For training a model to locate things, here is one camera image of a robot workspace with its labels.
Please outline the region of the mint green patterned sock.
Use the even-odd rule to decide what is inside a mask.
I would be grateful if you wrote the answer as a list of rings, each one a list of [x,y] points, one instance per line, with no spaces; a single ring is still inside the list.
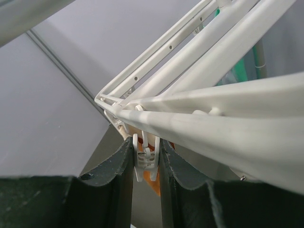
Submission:
[[[257,72],[256,47],[254,46],[240,59],[223,79],[225,79],[228,84],[260,79]]]

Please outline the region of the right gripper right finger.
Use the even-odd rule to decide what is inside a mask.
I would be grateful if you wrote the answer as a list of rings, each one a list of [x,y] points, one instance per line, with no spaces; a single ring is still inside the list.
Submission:
[[[302,195],[265,183],[213,180],[160,142],[165,228],[301,228]]]

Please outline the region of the white clip sock hanger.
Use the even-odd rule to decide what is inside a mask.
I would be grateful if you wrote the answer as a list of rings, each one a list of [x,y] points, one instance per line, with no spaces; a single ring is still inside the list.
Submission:
[[[303,72],[220,85],[293,0],[202,0],[96,95],[118,129],[136,131],[135,169],[156,175],[165,139],[244,177],[304,190]]]

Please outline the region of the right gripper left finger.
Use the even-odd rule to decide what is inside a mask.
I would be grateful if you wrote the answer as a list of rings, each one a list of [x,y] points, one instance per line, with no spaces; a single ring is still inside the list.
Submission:
[[[133,139],[94,169],[75,176],[0,180],[3,228],[128,228],[133,196]]]

